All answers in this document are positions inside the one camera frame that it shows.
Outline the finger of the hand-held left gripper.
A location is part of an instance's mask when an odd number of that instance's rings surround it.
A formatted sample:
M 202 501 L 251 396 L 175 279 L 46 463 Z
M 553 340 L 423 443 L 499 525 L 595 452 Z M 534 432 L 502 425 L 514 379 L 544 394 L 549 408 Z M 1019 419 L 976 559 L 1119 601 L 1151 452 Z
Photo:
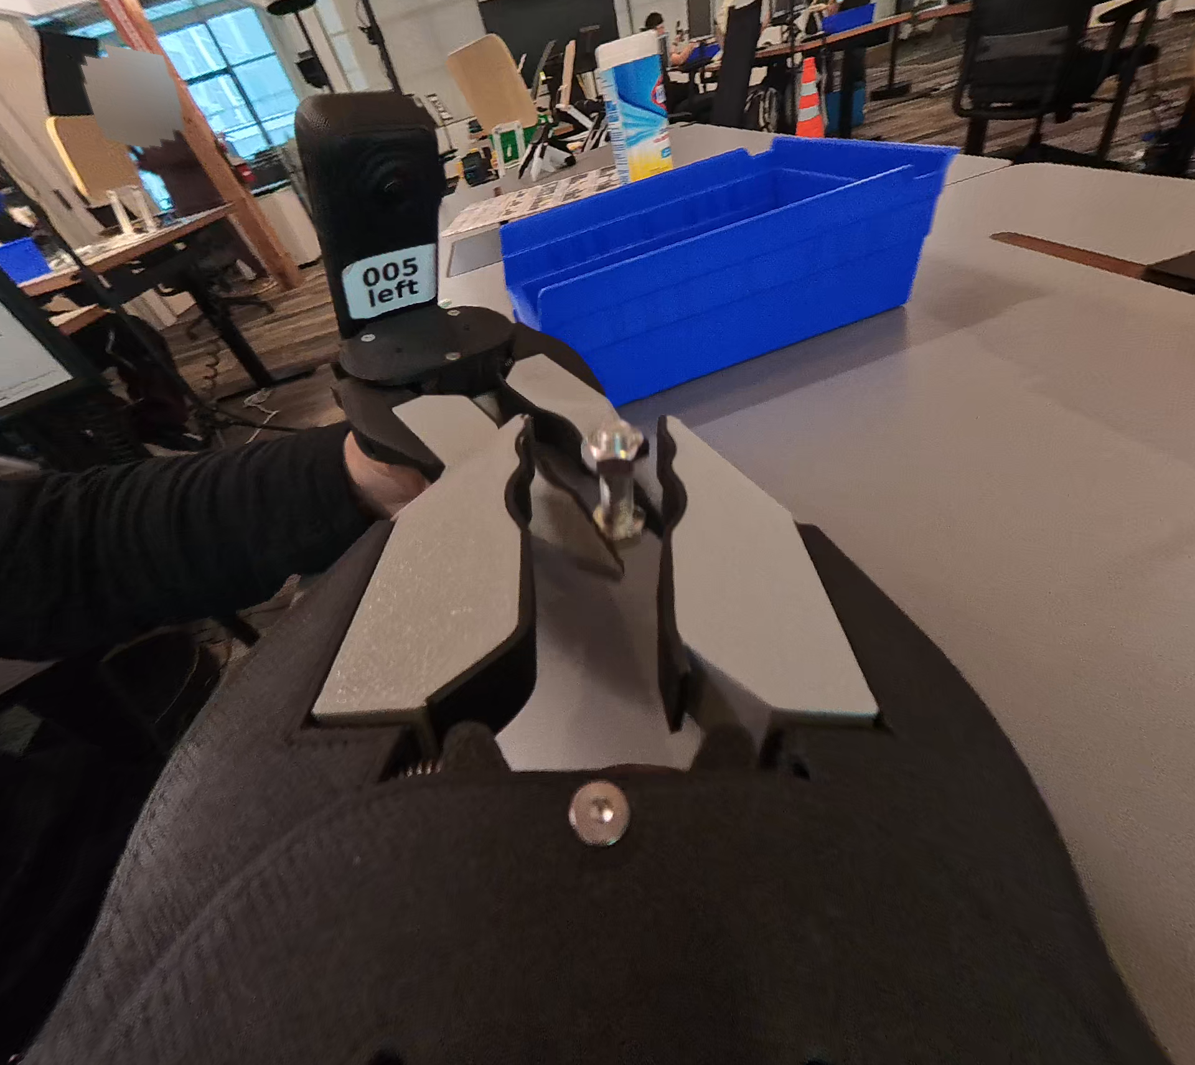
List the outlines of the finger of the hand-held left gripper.
M 535 475 L 530 485 L 530 532 L 601 577 L 621 577 L 625 566 L 599 531 L 599 475 L 590 435 L 619 414 L 605 396 L 554 360 L 536 355 L 514 363 L 502 393 L 514 414 L 530 419 Z
M 419 396 L 393 407 L 393 465 L 428 481 L 495 481 L 507 464 L 500 427 L 463 396 Z

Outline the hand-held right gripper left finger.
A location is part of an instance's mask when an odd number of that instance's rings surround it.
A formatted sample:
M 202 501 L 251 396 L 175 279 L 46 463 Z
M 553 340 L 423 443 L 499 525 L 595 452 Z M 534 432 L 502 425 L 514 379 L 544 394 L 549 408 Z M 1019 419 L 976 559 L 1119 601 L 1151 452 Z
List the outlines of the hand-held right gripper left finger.
M 315 725 L 500 734 L 536 684 L 530 419 L 488 430 L 393 521 L 310 710 Z

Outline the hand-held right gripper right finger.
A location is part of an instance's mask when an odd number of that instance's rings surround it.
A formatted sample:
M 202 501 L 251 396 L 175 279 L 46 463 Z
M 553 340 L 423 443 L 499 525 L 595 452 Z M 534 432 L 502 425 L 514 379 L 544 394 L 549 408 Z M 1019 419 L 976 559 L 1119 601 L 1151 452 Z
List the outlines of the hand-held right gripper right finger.
M 879 703 L 790 511 L 678 418 L 658 420 L 657 443 L 668 728 L 873 725 Z

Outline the silver hex bolt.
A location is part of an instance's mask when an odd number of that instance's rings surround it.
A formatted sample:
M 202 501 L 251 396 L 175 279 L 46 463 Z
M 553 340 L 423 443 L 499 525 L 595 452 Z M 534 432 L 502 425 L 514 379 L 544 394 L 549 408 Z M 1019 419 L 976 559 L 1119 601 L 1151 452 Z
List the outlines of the silver hex bolt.
M 643 527 L 635 470 L 645 449 L 642 432 L 621 418 L 604 422 L 589 435 L 586 453 L 599 488 L 594 523 L 610 540 L 632 537 Z

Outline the blue plastic bin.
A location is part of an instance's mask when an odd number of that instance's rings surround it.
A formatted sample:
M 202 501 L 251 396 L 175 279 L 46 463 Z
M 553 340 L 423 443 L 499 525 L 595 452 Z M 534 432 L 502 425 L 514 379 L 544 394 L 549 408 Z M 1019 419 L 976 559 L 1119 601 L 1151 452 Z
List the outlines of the blue plastic bin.
M 902 307 L 956 155 L 778 136 L 515 220 L 514 316 L 621 406 Z

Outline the person's left forearm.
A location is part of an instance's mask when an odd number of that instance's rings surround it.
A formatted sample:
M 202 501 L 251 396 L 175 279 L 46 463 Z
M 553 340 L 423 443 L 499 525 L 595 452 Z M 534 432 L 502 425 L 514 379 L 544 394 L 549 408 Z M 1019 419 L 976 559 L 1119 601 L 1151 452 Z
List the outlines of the person's left forearm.
M 327 427 L 4 480 L 2 659 L 55 662 L 231 615 L 335 565 L 377 520 L 347 440 Z

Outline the tan wooden board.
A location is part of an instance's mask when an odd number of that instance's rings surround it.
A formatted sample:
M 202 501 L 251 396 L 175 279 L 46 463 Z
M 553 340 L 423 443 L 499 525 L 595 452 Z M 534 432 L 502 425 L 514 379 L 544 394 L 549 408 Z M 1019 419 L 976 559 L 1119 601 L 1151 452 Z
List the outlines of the tan wooden board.
M 446 65 L 484 136 L 495 127 L 517 123 L 530 129 L 539 124 L 530 90 L 500 36 L 485 34 L 457 48 Z
M 47 117 L 45 128 L 75 189 L 90 206 L 104 204 L 109 194 L 142 189 L 129 148 L 106 136 L 97 117 Z

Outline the printed desk sheet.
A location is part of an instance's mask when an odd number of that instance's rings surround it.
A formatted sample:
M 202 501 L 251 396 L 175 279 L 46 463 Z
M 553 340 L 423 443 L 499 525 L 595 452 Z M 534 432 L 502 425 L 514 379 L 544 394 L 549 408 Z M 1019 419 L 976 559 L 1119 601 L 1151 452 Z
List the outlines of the printed desk sheet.
M 604 194 L 620 187 L 615 165 L 582 175 L 550 179 L 512 194 L 487 197 L 463 209 L 443 230 L 443 236 L 459 236 L 485 228 L 502 226 L 559 206 Z

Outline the disinfectant wipes canister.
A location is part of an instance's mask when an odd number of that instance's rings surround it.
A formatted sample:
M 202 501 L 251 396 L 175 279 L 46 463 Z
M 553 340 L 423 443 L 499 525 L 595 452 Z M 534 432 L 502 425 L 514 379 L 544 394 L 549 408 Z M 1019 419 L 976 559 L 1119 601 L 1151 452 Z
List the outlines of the disinfectant wipes canister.
M 596 77 L 614 163 L 622 185 L 675 167 L 658 32 L 651 27 L 601 45 Z

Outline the black square panel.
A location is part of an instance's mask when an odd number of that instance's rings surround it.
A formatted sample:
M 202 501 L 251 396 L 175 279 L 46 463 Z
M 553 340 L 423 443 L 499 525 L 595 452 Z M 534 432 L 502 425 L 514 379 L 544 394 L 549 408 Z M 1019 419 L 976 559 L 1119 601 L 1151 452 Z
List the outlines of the black square panel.
M 83 68 L 87 58 L 100 56 L 100 42 L 46 27 L 37 29 L 37 41 L 47 116 L 92 117 Z

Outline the grey computer screen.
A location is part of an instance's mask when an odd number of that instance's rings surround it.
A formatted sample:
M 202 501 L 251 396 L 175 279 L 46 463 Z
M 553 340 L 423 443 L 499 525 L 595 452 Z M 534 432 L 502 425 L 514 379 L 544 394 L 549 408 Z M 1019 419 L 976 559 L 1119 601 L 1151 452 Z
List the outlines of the grey computer screen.
M 1 420 L 108 389 L 67 335 L 1 274 Z

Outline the black high-back chair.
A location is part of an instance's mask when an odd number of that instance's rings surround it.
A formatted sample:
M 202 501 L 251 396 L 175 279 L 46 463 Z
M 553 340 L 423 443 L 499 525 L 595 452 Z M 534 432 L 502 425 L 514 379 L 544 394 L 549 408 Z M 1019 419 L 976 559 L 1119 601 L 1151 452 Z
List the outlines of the black high-back chair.
M 741 128 L 743 124 L 763 10 L 764 0 L 751 0 L 728 14 L 718 87 L 711 111 L 714 126 Z

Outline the orange traffic cone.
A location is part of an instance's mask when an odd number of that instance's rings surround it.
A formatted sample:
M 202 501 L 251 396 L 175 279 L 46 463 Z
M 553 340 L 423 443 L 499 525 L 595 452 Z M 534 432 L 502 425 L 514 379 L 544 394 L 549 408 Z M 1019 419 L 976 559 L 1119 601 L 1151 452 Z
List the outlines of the orange traffic cone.
M 795 103 L 794 134 L 815 141 L 824 138 L 825 112 L 819 88 L 819 72 L 813 55 L 802 58 Z

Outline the person's dark clothing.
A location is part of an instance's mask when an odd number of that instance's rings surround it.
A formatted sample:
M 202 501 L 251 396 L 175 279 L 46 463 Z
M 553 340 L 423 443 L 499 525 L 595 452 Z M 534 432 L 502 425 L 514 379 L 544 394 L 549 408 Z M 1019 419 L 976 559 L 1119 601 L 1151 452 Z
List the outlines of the person's dark clothing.
M 1 1056 L 55 1006 L 163 764 L 24 705 L 2 709 Z

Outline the wooden support post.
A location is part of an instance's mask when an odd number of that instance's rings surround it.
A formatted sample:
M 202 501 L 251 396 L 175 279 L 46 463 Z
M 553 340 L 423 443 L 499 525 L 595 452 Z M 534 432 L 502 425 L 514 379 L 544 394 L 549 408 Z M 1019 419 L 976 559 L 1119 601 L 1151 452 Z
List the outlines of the wooden support post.
M 97 0 L 97 2 L 131 48 L 160 57 L 165 55 L 138 0 Z M 279 241 L 256 199 L 234 174 L 213 129 L 172 62 L 168 61 L 165 68 L 172 75 L 180 101 L 183 136 L 187 144 L 199 162 L 204 175 L 219 192 L 221 199 L 230 205 L 236 230 L 245 238 L 249 249 L 282 290 L 297 289 L 301 284 L 301 274 L 296 262 Z

